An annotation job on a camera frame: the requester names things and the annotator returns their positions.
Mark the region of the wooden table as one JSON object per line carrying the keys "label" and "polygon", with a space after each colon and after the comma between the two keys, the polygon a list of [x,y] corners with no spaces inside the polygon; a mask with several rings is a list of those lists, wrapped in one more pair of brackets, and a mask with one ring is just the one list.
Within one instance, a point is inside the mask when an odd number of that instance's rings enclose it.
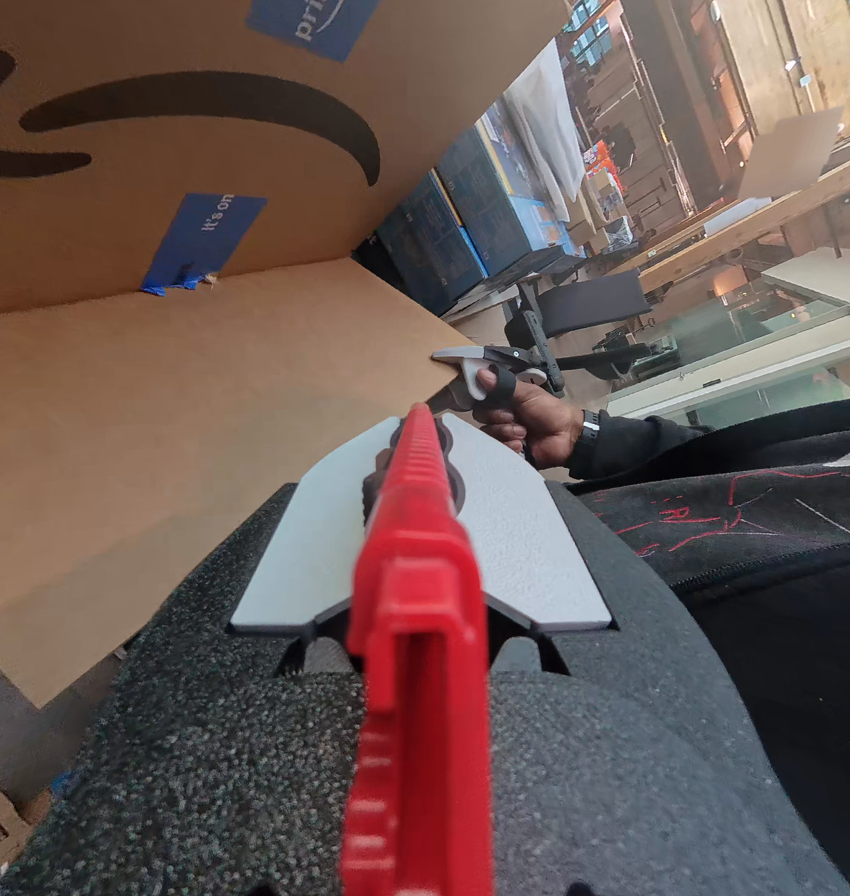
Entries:
{"label": "wooden table", "polygon": [[667,283],[689,278],[706,265],[725,260],[728,254],[753,240],[849,193],[850,160],[821,175],[815,184],[780,197],[709,237],[663,257],[655,255],[650,259],[643,252],[619,265],[612,274],[636,272],[643,291],[651,292]]}

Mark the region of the large cardboard box blue tape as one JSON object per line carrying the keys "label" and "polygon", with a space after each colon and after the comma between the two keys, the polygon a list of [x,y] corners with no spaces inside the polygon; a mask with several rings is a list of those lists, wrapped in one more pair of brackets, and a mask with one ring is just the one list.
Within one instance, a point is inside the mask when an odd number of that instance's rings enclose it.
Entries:
{"label": "large cardboard box blue tape", "polygon": [[0,671],[41,708],[450,376],[351,259],[570,2],[0,1]]}

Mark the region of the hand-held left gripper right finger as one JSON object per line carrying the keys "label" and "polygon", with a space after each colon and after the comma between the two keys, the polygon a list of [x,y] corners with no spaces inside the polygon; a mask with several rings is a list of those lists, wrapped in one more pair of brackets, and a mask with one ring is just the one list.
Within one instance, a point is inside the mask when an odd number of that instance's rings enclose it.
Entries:
{"label": "hand-held left gripper right finger", "polygon": [[606,629],[612,616],[548,483],[520,455],[453,414],[448,459],[488,602],[540,632]]}

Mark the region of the blue printed toy box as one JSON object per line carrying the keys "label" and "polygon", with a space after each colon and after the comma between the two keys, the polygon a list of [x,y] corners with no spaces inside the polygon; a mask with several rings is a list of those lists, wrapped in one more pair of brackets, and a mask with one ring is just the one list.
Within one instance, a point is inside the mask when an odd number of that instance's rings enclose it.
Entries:
{"label": "blue printed toy box", "polygon": [[585,255],[556,218],[541,177],[498,99],[444,153],[436,172],[487,275]]}

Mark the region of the dark blue flat box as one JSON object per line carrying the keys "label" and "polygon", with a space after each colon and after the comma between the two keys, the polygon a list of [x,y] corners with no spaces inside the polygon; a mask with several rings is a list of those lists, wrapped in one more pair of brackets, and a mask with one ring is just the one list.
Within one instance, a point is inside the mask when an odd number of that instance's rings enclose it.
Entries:
{"label": "dark blue flat box", "polygon": [[468,230],[434,169],[375,232],[409,297],[438,317],[488,277]]}

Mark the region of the person's right hand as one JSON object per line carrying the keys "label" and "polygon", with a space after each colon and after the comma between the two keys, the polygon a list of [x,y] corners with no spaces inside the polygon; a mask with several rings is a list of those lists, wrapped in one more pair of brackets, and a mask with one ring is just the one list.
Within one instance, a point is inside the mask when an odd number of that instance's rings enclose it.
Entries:
{"label": "person's right hand", "polygon": [[539,470],[567,466],[584,424],[581,409],[521,381],[516,382],[508,407],[478,407],[473,417],[486,435],[515,454],[528,450]]}

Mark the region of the white desk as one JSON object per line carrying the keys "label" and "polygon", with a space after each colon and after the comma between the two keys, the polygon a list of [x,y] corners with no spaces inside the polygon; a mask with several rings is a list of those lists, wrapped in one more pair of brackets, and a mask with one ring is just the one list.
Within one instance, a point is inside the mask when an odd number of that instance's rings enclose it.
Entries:
{"label": "white desk", "polygon": [[610,414],[723,428],[850,399],[850,248],[820,247],[646,333]]}

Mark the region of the black office chair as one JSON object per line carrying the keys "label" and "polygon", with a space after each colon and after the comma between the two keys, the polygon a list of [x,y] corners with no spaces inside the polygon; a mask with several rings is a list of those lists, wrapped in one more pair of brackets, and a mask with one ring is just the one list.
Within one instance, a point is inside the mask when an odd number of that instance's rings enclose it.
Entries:
{"label": "black office chair", "polygon": [[583,355],[558,357],[549,345],[550,339],[576,330],[648,313],[650,305],[635,271],[575,281],[543,293],[536,277],[517,286],[519,298],[507,316],[506,339],[521,357],[530,353],[528,366],[545,375],[543,387],[555,395],[565,390],[565,372],[582,370],[612,382],[627,376],[635,363],[661,354],[652,345],[630,342],[626,329],[611,331],[591,353]]}

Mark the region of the pale grey board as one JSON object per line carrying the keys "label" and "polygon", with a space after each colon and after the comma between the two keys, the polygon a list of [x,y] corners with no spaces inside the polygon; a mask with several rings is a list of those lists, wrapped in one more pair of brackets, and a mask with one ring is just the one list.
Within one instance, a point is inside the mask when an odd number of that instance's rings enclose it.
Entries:
{"label": "pale grey board", "polygon": [[815,184],[840,131],[844,106],[785,118],[759,135],[745,163],[737,201],[776,199]]}

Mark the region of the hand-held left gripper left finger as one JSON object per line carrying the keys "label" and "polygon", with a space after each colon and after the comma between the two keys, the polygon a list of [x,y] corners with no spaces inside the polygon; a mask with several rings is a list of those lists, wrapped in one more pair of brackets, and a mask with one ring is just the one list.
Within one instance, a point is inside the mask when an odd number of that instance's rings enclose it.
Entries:
{"label": "hand-held left gripper left finger", "polygon": [[314,636],[349,607],[365,537],[363,480],[399,423],[387,418],[301,477],[231,616],[233,632]]}

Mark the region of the person's right forearm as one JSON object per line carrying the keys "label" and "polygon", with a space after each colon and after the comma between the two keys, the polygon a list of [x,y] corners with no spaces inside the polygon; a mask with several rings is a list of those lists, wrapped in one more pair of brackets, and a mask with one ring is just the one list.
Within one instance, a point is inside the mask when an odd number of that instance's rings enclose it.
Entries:
{"label": "person's right forearm", "polygon": [[565,467],[573,479],[599,480],[641,468],[680,444],[712,432],[710,427],[690,427],[661,417],[634,420],[600,414],[598,440],[577,444]]}

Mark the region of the white plastic sheet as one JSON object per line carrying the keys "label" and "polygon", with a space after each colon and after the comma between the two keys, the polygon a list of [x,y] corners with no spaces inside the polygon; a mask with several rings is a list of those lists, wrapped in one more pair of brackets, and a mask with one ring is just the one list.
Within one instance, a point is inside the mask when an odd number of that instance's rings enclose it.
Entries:
{"label": "white plastic sheet", "polygon": [[555,39],[506,89],[504,100],[555,218],[569,224],[585,163]]}

